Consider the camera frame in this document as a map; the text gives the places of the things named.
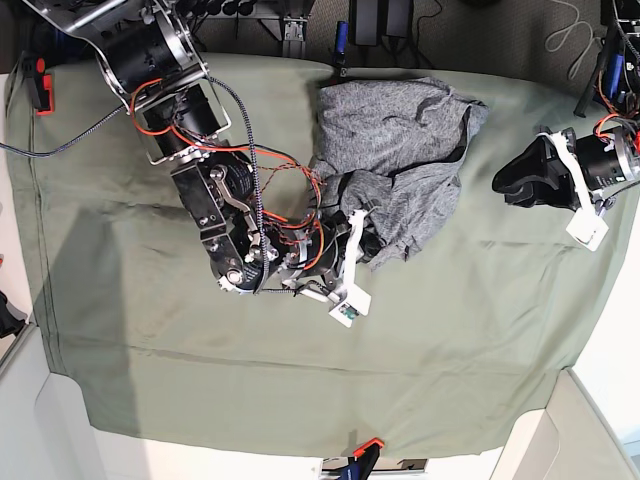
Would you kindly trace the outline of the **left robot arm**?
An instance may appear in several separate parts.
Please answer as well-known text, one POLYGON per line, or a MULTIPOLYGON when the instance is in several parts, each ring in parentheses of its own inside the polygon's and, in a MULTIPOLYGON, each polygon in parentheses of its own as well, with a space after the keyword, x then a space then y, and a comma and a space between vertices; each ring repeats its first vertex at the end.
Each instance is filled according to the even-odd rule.
POLYGON ((492 180, 508 205, 573 212, 592 206, 601 215, 639 185, 639 3, 603 1, 601 8, 606 35, 574 115, 584 118, 592 100, 606 115, 581 138, 569 127, 553 141, 553 132, 541 128, 492 180))

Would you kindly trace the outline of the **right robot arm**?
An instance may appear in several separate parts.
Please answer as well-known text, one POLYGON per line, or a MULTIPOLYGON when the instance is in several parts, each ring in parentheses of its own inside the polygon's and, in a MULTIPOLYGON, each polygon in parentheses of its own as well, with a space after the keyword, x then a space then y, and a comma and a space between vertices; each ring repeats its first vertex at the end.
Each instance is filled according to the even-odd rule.
POLYGON ((95 50, 105 82, 152 143, 150 162, 173 164, 223 289, 257 293, 279 275, 286 291, 330 294, 369 261, 375 244, 364 211, 325 217, 319 201, 296 219, 266 210, 257 161, 264 148, 221 140, 231 119, 188 27, 193 2, 34 1, 31 8, 95 50))

